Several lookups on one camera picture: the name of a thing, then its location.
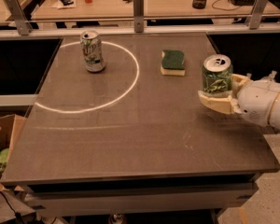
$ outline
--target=sponge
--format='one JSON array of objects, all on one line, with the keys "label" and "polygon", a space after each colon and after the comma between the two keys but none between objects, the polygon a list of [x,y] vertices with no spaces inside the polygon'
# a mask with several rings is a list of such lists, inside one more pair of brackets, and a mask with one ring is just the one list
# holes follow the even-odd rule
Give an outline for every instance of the sponge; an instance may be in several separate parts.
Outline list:
[{"label": "sponge", "polygon": [[184,76],[185,54],[180,50],[165,49],[162,51],[161,73],[167,76]]}]

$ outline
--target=gray tabletop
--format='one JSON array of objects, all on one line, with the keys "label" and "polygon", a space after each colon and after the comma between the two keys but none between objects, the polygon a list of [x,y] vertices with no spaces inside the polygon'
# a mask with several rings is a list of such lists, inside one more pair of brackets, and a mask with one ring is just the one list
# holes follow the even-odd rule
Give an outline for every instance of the gray tabletop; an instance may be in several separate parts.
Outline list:
[{"label": "gray tabletop", "polygon": [[[277,171],[259,127],[200,104],[201,67],[215,53],[205,34],[102,35],[97,74],[78,40],[64,39],[4,184]],[[161,74],[163,49],[185,52],[184,77]]]}]

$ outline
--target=cardboard box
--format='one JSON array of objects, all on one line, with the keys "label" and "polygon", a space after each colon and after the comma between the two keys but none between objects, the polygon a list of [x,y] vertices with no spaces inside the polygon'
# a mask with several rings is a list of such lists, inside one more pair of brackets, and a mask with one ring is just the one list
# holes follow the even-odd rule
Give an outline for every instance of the cardboard box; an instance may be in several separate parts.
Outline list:
[{"label": "cardboard box", "polygon": [[[0,118],[0,146],[1,149],[9,147],[7,160],[12,154],[12,150],[17,143],[17,140],[21,134],[25,121],[26,118],[18,115],[8,115]],[[5,194],[5,196],[7,197],[10,203],[14,203],[20,209],[23,208],[23,205],[25,204],[22,203],[20,200],[18,200],[11,191],[5,189],[1,183],[0,183],[0,190]],[[33,211],[30,210],[29,208],[26,209],[27,210],[25,213],[27,212],[31,213],[31,211]],[[14,218],[14,213],[7,206],[4,198],[0,195],[0,222],[2,219],[4,221],[7,221],[12,218]]]}]

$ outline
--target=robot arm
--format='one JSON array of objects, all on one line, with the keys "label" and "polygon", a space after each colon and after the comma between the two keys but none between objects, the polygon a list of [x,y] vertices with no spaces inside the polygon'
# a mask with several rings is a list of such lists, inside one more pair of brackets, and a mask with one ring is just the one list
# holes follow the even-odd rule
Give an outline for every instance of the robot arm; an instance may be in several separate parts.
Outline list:
[{"label": "robot arm", "polygon": [[227,98],[215,98],[198,91],[200,101],[208,108],[223,114],[238,113],[259,126],[280,130],[280,83],[268,78],[253,81],[250,77],[232,75],[232,93]]},{"label": "robot arm", "polygon": [[250,76],[242,76],[238,74],[231,75],[232,81],[232,93],[228,95],[227,98],[220,98],[210,96],[209,94],[198,91],[200,102],[210,108],[215,110],[216,112],[230,115],[234,113],[241,114],[242,111],[238,106],[237,99],[233,98],[237,95],[238,91],[246,84],[246,82],[251,81]]}]

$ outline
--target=soda can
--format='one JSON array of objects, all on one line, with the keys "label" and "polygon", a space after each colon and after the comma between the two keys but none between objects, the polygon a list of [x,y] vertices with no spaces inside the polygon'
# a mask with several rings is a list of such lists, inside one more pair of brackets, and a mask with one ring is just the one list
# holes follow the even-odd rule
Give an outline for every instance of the soda can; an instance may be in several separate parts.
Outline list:
[{"label": "soda can", "polygon": [[105,69],[102,40],[95,31],[85,31],[81,34],[80,43],[86,62],[86,69],[90,72],[100,72]]},{"label": "soda can", "polygon": [[203,91],[213,96],[228,96],[232,89],[231,59],[225,55],[212,55],[203,63]]}]

